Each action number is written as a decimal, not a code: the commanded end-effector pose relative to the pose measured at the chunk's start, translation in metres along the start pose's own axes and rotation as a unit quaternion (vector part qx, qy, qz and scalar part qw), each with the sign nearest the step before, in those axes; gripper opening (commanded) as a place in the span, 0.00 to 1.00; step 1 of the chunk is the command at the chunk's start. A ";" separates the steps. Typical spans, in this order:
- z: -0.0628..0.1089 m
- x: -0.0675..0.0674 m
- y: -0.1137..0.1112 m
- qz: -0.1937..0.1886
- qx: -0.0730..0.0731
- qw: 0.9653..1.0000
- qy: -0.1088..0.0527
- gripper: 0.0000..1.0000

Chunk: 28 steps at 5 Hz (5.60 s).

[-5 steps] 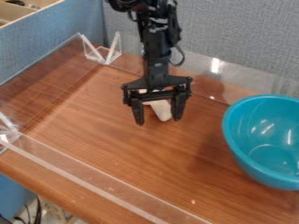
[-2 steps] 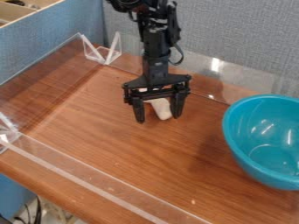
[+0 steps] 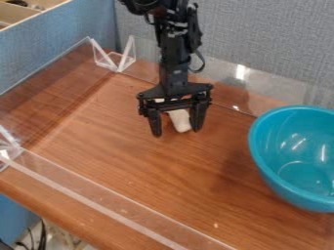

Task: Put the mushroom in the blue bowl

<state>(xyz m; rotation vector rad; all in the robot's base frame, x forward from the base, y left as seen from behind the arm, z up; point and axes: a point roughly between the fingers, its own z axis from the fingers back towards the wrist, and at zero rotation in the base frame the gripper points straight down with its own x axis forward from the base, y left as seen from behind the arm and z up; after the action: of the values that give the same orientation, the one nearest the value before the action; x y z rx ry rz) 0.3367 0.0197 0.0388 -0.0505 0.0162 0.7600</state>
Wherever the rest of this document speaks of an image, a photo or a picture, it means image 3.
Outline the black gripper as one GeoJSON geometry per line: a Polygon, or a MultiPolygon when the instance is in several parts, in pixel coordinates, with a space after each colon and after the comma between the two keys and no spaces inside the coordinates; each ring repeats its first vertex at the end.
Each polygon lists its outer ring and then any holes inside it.
{"type": "Polygon", "coordinates": [[[189,109],[192,126],[198,132],[212,105],[213,85],[190,81],[190,63],[159,63],[159,83],[138,93],[139,114],[147,116],[153,135],[162,136],[161,112],[189,109]]]}

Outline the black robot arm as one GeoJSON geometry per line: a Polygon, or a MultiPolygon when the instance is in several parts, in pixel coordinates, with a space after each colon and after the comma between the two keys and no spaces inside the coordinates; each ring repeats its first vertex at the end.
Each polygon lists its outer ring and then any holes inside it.
{"type": "Polygon", "coordinates": [[[157,44],[161,49],[159,83],[155,87],[138,93],[139,114],[150,124],[155,137],[162,136],[163,111],[189,109],[193,130],[201,130],[206,111],[212,105],[213,85],[189,81],[189,73],[200,73],[192,69],[192,54],[205,58],[198,51],[202,45],[202,32],[198,25],[198,3],[190,0],[119,0],[127,10],[155,28],[157,44]]]}

